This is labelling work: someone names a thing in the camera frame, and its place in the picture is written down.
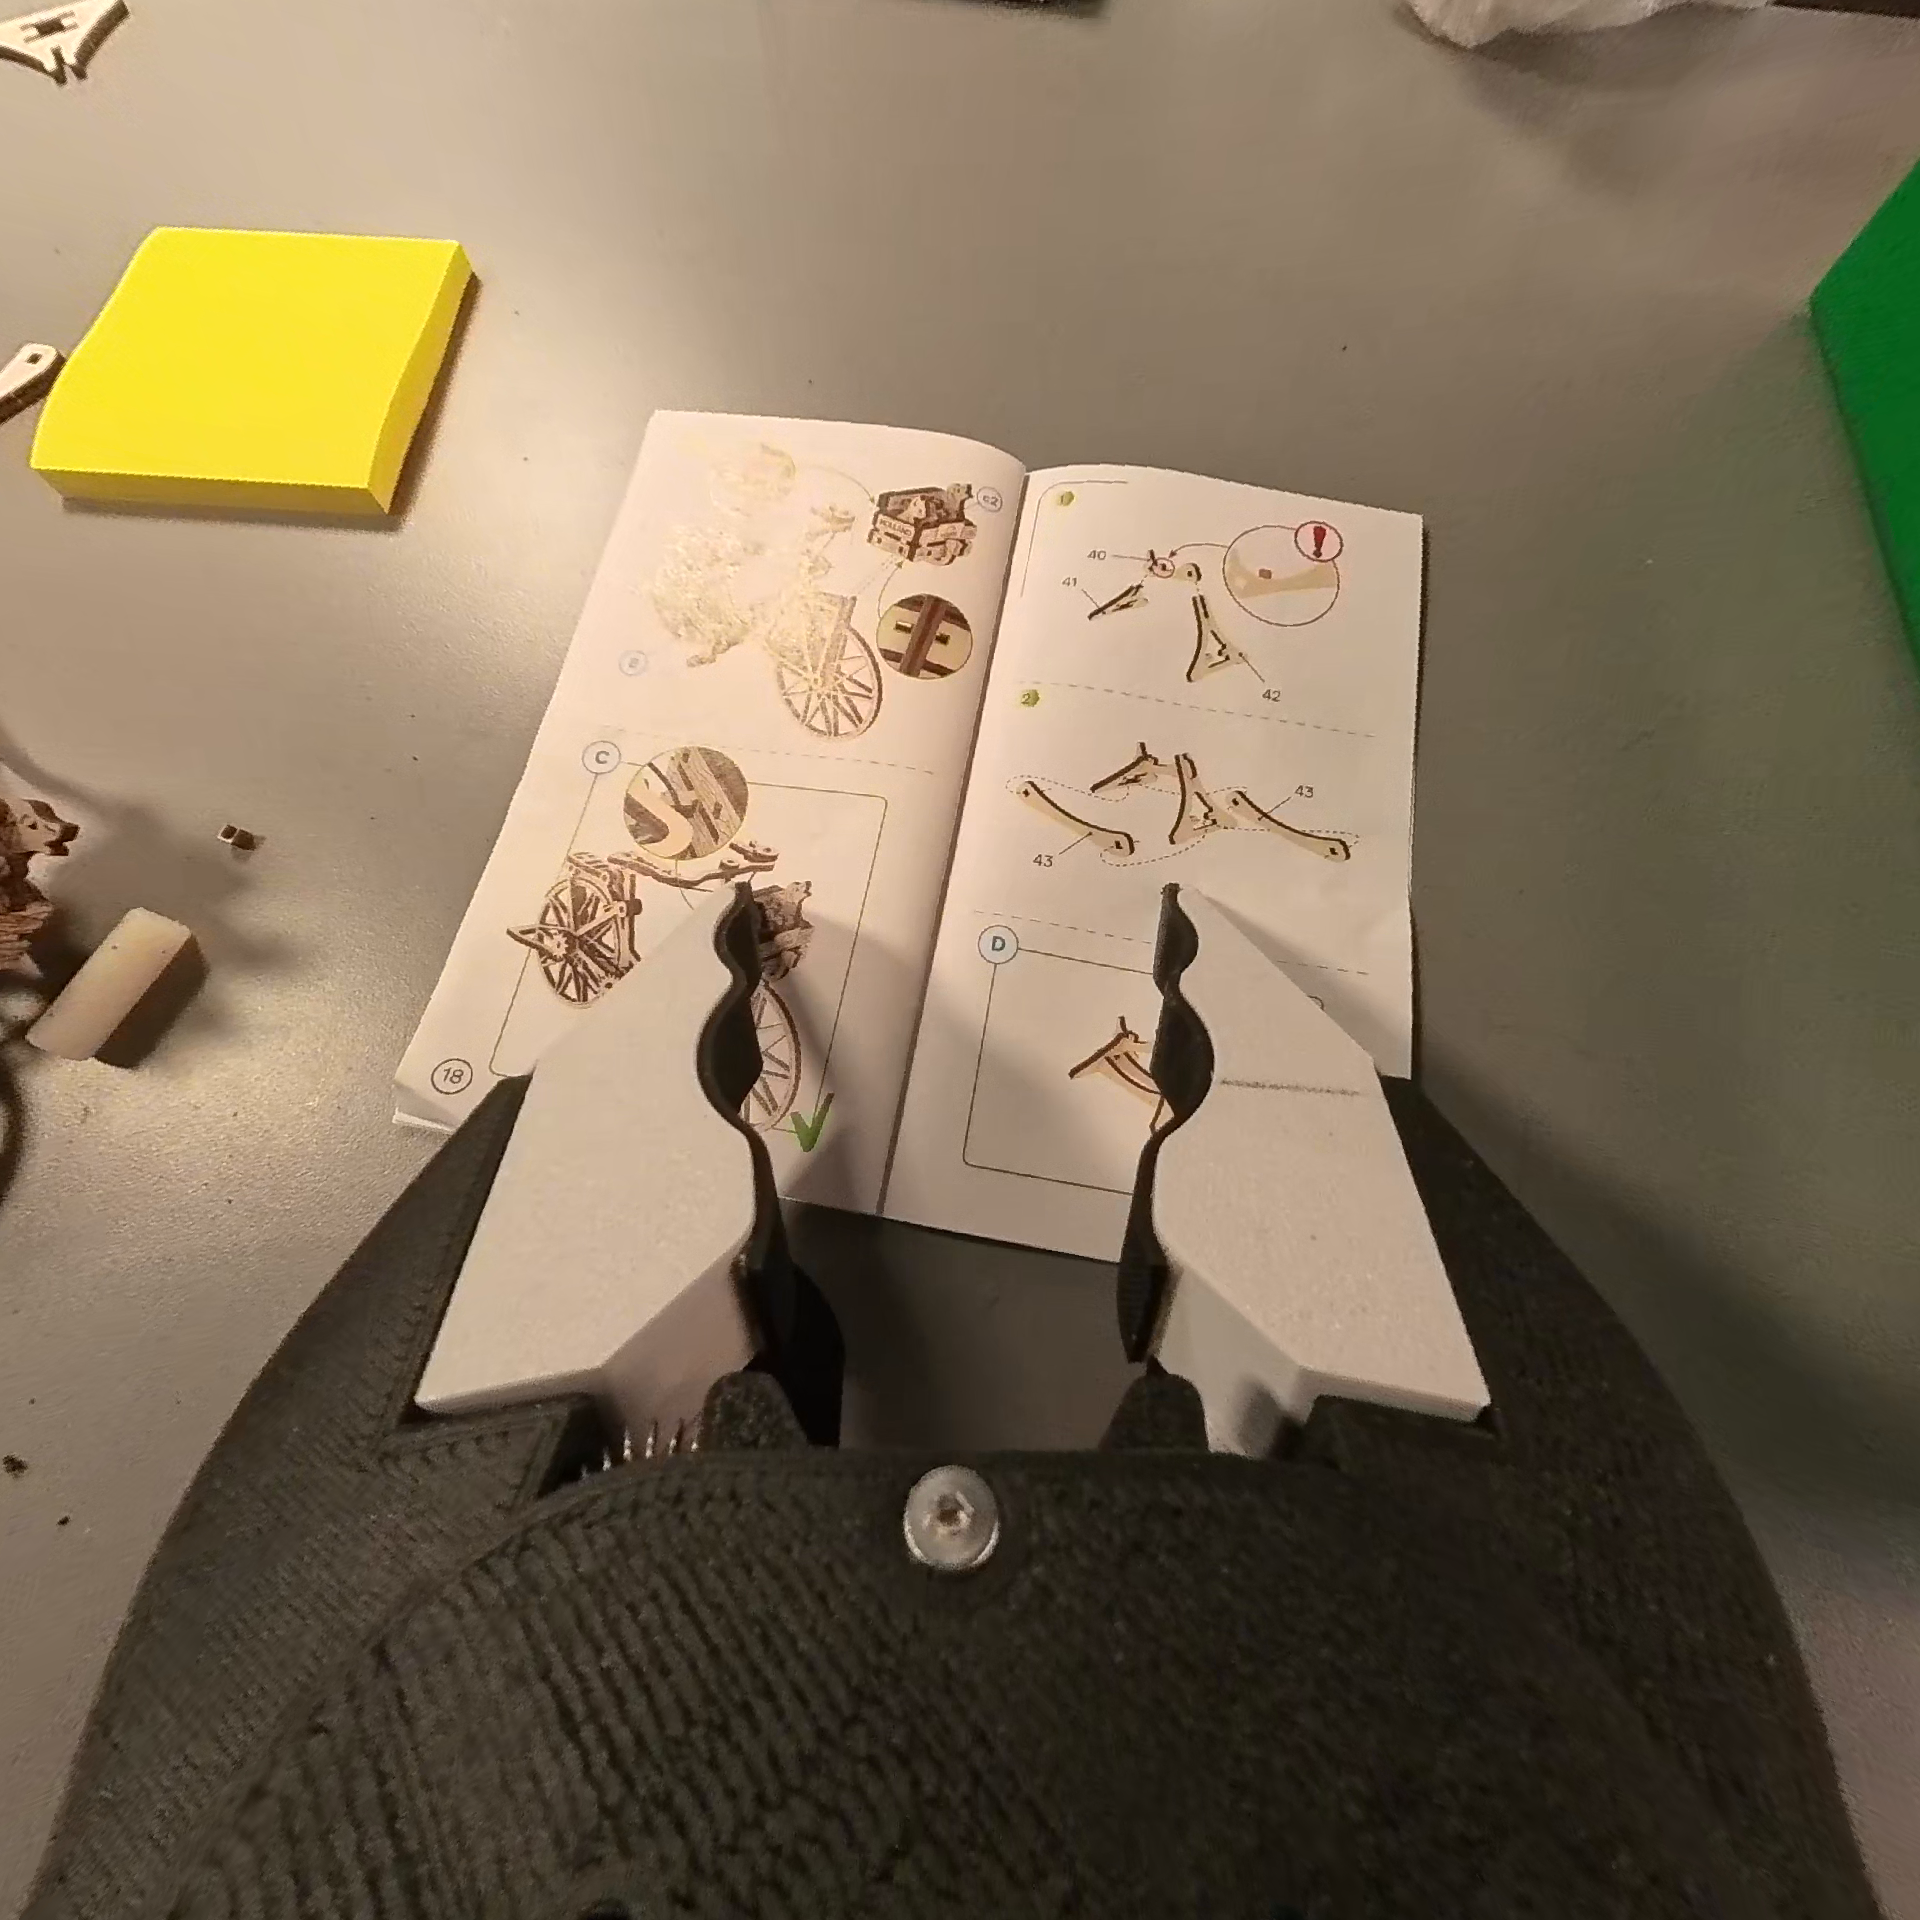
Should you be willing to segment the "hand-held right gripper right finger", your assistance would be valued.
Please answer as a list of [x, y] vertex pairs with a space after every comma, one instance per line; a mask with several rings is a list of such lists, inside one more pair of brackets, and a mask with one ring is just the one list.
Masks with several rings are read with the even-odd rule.
[[1273, 1456], [1322, 1401], [1474, 1424], [1492, 1393], [1370, 1053], [1193, 886], [1164, 891], [1153, 984], [1129, 1359], [1186, 1381], [1231, 1456]]

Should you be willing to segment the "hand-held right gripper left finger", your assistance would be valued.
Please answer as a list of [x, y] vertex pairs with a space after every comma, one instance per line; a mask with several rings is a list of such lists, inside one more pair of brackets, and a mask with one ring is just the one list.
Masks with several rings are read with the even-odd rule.
[[841, 1440], [846, 1343], [744, 1113], [759, 935], [752, 886], [728, 885], [514, 1085], [423, 1411], [573, 1395], [608, 1448], [694, 1448], [713, 1385], [764, 1371], [812, 1445]]

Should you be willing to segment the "wooden model instruction booklet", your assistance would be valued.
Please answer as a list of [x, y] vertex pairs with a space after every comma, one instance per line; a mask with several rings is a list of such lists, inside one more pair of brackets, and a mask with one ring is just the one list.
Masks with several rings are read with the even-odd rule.
[[746, 882], [780, 1190], [1113, 1256], [1167, 885], [1409, 1075], [1426, 525], [655, 414], [392, 1081], [446, 1134]]

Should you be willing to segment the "engraved wooden model assembly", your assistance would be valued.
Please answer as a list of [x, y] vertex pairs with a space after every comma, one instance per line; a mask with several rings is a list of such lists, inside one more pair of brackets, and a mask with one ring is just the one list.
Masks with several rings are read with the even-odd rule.
[[80, 826], [45, 800], [2, 792], [2, 971], [28, 961], [54, 906], [33, 877], [37, 858], [63, 856]]

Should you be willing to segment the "white wax block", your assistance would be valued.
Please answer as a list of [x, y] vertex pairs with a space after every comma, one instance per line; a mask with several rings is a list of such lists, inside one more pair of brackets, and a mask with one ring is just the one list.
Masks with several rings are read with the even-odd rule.
[[25, 1045], [63, 1063], [144, 1064], [205, 981], [196, 933], [133, 906], [25, 1030]]

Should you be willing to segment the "yellow sticky note pad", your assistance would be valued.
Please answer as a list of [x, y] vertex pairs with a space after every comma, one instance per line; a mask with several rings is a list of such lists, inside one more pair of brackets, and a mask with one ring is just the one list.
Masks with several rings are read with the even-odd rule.
[[383, 520], [470, 282], [449, 239], [154, 227], [30, 463], [95, 504]]

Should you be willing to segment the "green box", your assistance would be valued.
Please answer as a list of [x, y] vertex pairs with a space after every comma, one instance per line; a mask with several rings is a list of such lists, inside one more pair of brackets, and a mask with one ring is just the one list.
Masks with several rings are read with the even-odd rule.
[[1909, 654], [1918, 655], [1918, 167], [1808, 301]]

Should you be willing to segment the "triangular wooden frame part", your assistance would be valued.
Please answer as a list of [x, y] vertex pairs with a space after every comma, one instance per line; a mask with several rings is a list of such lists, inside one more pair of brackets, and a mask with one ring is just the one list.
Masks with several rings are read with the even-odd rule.
[[81, 80], [88, 62], [127, 16], [127, 1], [47, 1], [2, 19], [2, 59], [54, 85]]

